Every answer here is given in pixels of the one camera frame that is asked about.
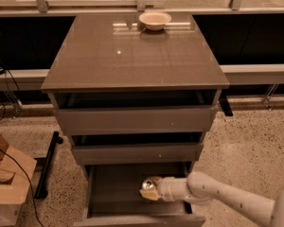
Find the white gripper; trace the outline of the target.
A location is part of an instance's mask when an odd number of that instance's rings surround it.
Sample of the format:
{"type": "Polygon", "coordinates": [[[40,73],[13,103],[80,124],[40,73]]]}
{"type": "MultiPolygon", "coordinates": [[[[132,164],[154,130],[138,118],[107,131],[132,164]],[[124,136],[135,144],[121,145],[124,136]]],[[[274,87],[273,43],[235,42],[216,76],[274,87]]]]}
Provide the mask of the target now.
{"type": "Polygon", "coordinates": [[[158,183],[156,188],[140,189],[139,192],[144,199],[158,201],[160,198],[163,201],[176,201],[173,197],[171,186],[174,182],[174,177],[162,178],[159,176],[149,177],[146,181],[150,183],[158,183]]]}

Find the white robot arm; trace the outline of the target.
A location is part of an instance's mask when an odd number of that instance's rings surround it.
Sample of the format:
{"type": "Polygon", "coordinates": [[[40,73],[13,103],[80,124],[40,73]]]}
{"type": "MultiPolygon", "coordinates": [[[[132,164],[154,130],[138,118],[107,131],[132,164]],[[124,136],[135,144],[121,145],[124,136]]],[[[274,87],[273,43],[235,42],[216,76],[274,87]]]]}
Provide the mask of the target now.
{"type": "Polygon", "coordinates": [[[149,177],[139,192],[144,199],[152,201],[206,205],[215,199],[261,227],[284,227],[284,189],[274,201],[193,171],[185,178],[149,177]]]}

